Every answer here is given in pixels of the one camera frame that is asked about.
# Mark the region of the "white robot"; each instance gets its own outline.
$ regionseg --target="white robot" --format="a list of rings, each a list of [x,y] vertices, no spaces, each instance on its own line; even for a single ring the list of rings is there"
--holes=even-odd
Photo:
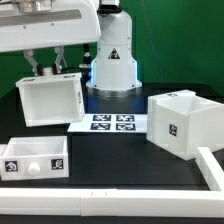
[[[55,47],[53,73],[60,74],[63,46],[98,42],[89,92],[125,96],[139,90],[131,55],[132,21],[119,0],[3,0],[0,2],[0,52],[23,50],[35,75],[43,68],[33,50]]]
[[[124,11],[99,13],[101,38],[92,62],[88,91],[107,97],[121,97],[141,90],[137,62],[132,57],[132,20]]]

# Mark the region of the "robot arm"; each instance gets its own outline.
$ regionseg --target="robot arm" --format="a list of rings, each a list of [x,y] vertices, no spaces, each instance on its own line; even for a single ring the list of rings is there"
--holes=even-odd
[[[101,36],[98,0],[13,2],[0,5],[0,52],[91,43]]]

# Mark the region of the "white box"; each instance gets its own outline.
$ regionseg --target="white box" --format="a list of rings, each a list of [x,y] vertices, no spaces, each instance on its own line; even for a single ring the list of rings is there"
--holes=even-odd
[[[81,74],[24,78],[19,88],[26,125],[52,125],[81,121],[84,104]]]
[[[2,180],[68,177],[67,137],[11,138],[0,172]]]
[[[197,147],[222,149],[224,105],[188,90],[149,97],[147,139],[184,160]]]

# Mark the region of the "black tabletop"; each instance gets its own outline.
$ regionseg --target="black tabletop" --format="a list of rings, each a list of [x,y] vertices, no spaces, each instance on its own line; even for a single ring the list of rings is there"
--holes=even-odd
[[[146,84],[141,95],[103,98],[84,94],[86,113],[146,114],[147,97],[189,89],[221,102],[197,84]],[[146,134],[67,133],[69,125],[27,128],[16,89],[0,100],[0,144],[11,137],[68,136],[70,177],[0,181],[1,187],[209,190],[194,160],[184,161],[146,140]],[[223,167],[223,150],[215,156]],[[223,219],[0,216],[0,223],[223,223]]]

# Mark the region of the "green backdrop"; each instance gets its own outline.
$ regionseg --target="green backdrop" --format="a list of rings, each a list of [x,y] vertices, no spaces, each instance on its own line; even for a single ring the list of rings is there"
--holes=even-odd
[[[142,1],[121,0],[121,4],[133,19],[133,56],[142,82],[207,84],[224,95],[224,0],[145,0],[160,72]],[[93,56],[95,47],[91,45]],[[82,55],[82,46],[65,48],[68,65],[81,63]],[[36,51],[36,59],[51,65],[53,49]],[[0,66],[0,97],[16,81],[33,75],[22,52],[0,54]]]

